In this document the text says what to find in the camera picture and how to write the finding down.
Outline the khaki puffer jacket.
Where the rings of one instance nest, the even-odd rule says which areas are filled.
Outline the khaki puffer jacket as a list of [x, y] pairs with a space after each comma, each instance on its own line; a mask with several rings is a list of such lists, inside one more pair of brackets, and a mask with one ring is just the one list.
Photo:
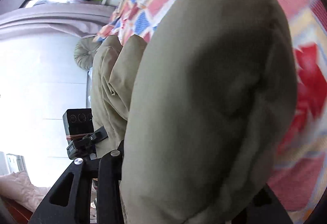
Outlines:
[[265, 186], [295, 113], [297, 76], [277, 0], [176, 0], [149, 41], [109, 36], [91, 109], [124, 144], [126, 223], [224, 223]]

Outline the pink quilted bedding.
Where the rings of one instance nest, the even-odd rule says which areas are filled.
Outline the pink quilted bedding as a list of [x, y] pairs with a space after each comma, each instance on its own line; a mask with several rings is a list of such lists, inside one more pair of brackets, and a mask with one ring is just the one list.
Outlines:
[[11, 199], [34, 212], [50, 187], [34, 186], [26, 171], [13, 172], [0, 176], [1, 196]]

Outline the round grey-green cushion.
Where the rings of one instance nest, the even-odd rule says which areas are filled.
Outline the round grey-green cushion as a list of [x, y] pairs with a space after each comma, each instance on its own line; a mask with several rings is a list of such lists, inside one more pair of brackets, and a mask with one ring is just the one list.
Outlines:
[[81, 38], [74, 49], [74, 60], [76, 65], [89, 71], [93, 66], [94, 56], [101, 42], [94, 41], [94, 36]]

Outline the grey curtain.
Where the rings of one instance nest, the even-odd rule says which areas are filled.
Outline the grey curtain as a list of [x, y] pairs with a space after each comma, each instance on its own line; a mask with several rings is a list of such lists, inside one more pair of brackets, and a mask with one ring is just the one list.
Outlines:
[[44, 32], [76, 37], [97, 33], [108, 23], [112, 6], [87, 3], [46, 3], [22, 8], [25, 0], [1, 0], [1, 39]]

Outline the patchwork maple leaf quilt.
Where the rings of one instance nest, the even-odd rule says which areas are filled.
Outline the patchwork maple leaf quilt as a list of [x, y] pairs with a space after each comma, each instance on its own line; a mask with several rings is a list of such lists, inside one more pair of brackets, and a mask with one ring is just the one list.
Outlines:
[[[120, 0], [97, 41], [149, 41], [176, 0]], [[277, 0], [288, 22], [297, 76], [295, 113], [278, 143], [266, 184], [293, 223], [314, 219], [326, 198], [326, 10], [320, 0]]]

